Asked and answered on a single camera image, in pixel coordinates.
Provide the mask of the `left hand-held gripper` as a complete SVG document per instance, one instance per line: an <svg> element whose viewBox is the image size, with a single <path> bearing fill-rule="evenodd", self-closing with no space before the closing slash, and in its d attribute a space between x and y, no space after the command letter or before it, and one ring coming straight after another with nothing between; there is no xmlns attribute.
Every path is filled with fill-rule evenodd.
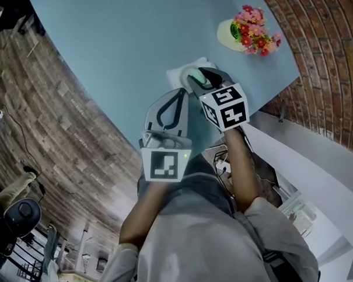
<svg viewBox="0 0 353 282"><path fill-rule="evenodd" d="M177 183L182 180L192 152L192 140L185 138L188 103L187 91L178 88L165 93L149 107L141 147L142 166L148 182ZM168 109L170 119L163 122L162 114ZM167 133L151 130L158 127Z"/></svg>

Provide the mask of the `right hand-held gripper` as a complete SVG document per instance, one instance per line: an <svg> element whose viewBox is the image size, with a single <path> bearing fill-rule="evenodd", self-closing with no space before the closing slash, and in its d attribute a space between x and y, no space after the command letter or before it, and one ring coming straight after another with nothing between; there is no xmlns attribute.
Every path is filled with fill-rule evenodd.
<svg viewBox="0 0 353 282"><path fill-rule="evenodd" d="M207 120L221 132L249 121L248 103L242 87L217 68L199 67L203 76L187 76Z"/></svg>

